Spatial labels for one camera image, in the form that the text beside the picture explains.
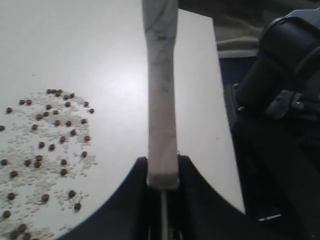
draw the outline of marble pattern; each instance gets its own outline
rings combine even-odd
[[[148,55],[148,184],[159,190],[179,184],[174,90],[177,0],[142,0]]]

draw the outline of white table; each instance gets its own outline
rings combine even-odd
[[[212,20],[183,10],[178,19],[174,62],[178,149],[218,193],[244,212]],[[28,218],[59,236],[66,231],[59,231],[65,223],[74,227],[101,206],[136,158],[147,155],[147,50],[141,2],[0,1],[0,35],[0,125],[17,118],[4,114],[7,107],[15,110],[20,99],[46,89],[74,92],[95,108],[87,115],[92,136],[88,148],[98,165],[88,170],[87,177],[59,178],[54,186],[89,194],[81,201],[81,211],[61,211],[52,198],[48,207]],[[6,141],[0,137],[0,146]],[[36,141],[32,138],[26,145]]]

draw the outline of dark fabric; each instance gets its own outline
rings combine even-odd
[[[220,58],[223,86],[242,83],[256,59],[257,57]]]

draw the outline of white surface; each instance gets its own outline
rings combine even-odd
[[[178,20],[178,149],[227,201],[244,211],[212,20],[181,10]],[[99,165],[86,178],[70,183],[90,196],[76,216],[61,216],[52,205],[43,210],[52,217],[34,219],[40,227],[58,229],[63,221],[75,226],[110,197],[137,157],[147,155],[147,49],[141,2],[0,1],[0,33],[0,120],[6,117],[6,107],[48,88],[75,92],[95,108],[91,151]]]

